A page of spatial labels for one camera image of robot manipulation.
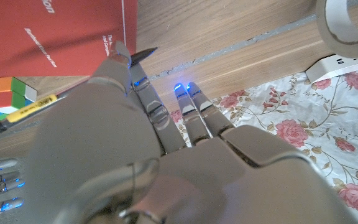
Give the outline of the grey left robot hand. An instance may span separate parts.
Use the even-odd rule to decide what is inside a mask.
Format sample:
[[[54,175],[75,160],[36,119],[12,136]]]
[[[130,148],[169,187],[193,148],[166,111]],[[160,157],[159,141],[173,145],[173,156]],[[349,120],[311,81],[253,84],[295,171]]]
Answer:
[[[46,114],[25,167],[23,223],[354,223],[313,161],[235,127],[190,83],[187,146],[144,71],[115,42]]]

